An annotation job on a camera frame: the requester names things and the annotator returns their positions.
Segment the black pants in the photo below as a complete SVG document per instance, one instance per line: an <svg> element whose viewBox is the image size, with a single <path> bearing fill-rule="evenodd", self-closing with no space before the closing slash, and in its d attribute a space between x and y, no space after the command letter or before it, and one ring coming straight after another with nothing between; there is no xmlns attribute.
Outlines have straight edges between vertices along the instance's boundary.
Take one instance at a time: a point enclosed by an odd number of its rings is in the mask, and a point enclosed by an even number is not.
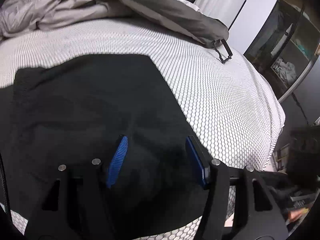
<svg viewBox="0 0 320 240"><path fill-rule="evenodd" d="M207 192L185 150L193 135L145 55L86 55L24 68L1 89L1 155L28 239L134 239L203 213ZM106 169L129 148L117 182Z"/></svg>

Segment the white honeycomb mattress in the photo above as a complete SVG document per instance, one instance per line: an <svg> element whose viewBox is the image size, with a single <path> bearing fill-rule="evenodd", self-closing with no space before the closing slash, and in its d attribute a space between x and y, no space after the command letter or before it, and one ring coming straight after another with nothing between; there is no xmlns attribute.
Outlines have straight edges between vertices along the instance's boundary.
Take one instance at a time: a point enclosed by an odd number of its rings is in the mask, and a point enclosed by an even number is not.
<svg viewBox="0 0 320 240"><path fill-rule="evenodd" d="M105 19L35 30L1 43L1 89L24 68L53 68L86 55L148 56L171 89L196 140L222 165L263 170L285 122L268 82L235 51L222 64L215 50L138 18ZM11 208L4 238L28 239L26 218ZM202 215L178 229L134 239L190 239Z"/></svg>

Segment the glass door shelving cabinet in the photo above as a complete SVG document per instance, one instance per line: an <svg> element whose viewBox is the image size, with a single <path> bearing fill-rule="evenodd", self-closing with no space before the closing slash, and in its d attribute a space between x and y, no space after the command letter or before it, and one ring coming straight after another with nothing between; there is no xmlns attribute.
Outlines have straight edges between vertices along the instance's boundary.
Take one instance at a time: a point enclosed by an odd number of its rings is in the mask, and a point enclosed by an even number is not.
<svg viewBox="0 0 320 240"><path fill-rule="evenodd" d="M311 62L319 44L313 0L278 0L244 56L280 99Z"/></svg>

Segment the dark olive duvet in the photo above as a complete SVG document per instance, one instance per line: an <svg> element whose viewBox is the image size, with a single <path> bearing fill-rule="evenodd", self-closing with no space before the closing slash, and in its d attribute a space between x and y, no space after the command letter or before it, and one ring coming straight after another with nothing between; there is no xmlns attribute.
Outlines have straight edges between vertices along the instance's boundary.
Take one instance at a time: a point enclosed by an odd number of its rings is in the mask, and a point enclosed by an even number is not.
<svg viewBox="0 0 320 240"><path fill-rule="evenodd" d="M141 16L193 38L207 48L227 40L228 28L220 21L176 0L118 0Z"/></svg>

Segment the light grey crumpled blanket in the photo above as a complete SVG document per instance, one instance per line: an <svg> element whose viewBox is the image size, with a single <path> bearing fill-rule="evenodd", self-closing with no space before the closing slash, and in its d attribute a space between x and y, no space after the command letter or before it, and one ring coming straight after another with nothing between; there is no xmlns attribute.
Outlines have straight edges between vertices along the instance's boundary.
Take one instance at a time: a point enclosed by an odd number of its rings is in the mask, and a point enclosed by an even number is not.
<svg viewBox="0 0 320 240"><path fill-rule="evenodd" d="M100 18L127 17L118 0L8 0L1 7L1 40Z"/></svg>

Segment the white wardrobe door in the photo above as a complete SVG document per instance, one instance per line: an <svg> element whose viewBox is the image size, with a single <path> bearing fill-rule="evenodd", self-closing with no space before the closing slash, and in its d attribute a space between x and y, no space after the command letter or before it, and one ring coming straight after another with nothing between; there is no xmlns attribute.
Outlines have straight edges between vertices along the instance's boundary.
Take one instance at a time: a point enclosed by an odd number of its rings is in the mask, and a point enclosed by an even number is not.
<svg viewBox="0 0 320 240"><path fill-rule="evenodd" d="M200 11L229 29L227 43L244 53L269 17L277 0L195 0Z"/></svg>

